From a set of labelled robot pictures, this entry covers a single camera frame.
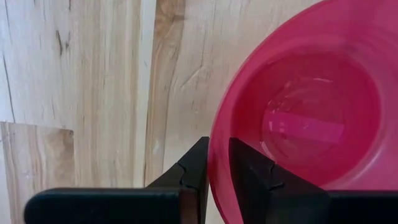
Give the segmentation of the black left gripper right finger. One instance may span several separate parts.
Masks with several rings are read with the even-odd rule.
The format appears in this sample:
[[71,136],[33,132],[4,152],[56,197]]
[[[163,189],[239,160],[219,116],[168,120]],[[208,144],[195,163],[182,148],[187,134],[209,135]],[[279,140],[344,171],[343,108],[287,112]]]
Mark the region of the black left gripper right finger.
[[229,165],[244,224],[398,224],[398,191],[324,190],[238,138]]

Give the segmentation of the pink plastic bowl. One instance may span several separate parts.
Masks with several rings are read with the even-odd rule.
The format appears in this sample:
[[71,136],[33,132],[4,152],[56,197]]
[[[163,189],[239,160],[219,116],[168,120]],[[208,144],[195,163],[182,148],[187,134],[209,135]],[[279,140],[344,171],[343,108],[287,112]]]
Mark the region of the pink plastic bowl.
[[398,0],[321,0],[242,64],[213,123],[208,176],[222,219],[244,224],[231,138],[324,190],[398,191]]

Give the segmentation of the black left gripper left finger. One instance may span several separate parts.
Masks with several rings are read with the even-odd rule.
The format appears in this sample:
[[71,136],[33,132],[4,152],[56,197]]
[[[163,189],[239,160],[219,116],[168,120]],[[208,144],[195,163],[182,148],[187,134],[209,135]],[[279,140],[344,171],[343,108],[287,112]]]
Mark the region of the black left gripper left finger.
[[25,205],[25,224],[204,224],[208,137],[143,188],[54,188]]

